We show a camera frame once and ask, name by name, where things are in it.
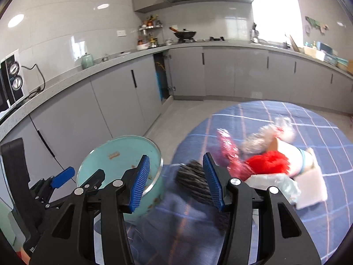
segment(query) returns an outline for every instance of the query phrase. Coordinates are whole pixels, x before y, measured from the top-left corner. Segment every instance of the blue latch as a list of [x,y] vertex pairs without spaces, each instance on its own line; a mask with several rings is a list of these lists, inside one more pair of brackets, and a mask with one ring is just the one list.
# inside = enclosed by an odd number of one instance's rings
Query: blue latch
[[73,167],[68,167],[63,172],[59,173],[55,176],[50,184],[52,188],[60,188],[62,187],[70,178],[75,176],[75,169]]

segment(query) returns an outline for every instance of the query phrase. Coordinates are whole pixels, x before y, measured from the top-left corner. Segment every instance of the ceiling light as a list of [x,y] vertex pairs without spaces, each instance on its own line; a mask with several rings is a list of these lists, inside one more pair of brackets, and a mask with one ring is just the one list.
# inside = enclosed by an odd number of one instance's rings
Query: ceiling light
[[109,4],[102,4],[102,5],[99,5],[97,7],[97,9],[100,10],[100,9],[104,9],[104,8],[108,8],[108,7],[109,7]]
[[18,14],[15,17],[13,17],[9,22],[8,22],[8,27],[12,28],[14,26],[17,26],[19,23],[21,23],[21,21],[24,18],[24,14]]

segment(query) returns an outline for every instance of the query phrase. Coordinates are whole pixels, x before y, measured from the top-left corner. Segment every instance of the wok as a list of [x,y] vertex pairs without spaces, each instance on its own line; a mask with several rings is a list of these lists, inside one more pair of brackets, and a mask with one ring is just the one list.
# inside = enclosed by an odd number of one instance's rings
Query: wok
[[179,39],[179,40],[187,40],[191,39],[193,36],[196,35],[195,31],[187,31],[186,29],[183,29],[183,31],[177,31],[176,29],[169,27],[174,32],[174,35]]

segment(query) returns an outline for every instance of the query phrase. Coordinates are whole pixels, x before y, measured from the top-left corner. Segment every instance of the pink plastic bag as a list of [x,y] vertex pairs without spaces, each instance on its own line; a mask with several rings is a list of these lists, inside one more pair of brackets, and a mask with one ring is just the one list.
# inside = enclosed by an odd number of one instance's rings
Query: pink plastic bag
[[225,129],[217,129],[217,132],[221,144],[222,156],[229,160],[227,167],[229,174],[242,181],[247,180],[253,174],[253,171],[247,164],[244,164],[239,159],[239,150],[232,141],[229,132]]

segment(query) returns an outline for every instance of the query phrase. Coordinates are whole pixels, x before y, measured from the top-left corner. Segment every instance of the plastic bag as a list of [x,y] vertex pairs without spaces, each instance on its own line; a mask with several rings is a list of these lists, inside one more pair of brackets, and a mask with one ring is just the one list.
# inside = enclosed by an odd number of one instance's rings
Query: plastic bag
[[245,183],[250,187],[263,190],[275,186],[290,204],[295,204],[301,194],[298,183],[285,173],[255,174],[248,178]]
[[241,149],[244,153],[260,153],[265,151],[274,137],[292,143],[295,131],[289,117],[276,117],[273,124],[260,128],[259,132],[253,133],[243,141]]
[[222,156],[229,160],[227,167],[229,174],[242,181],[247,180],[253,174],[253,171],[239,159],[239,150],[232,141],[231,135],[225,129],[217,129],[217,132]]

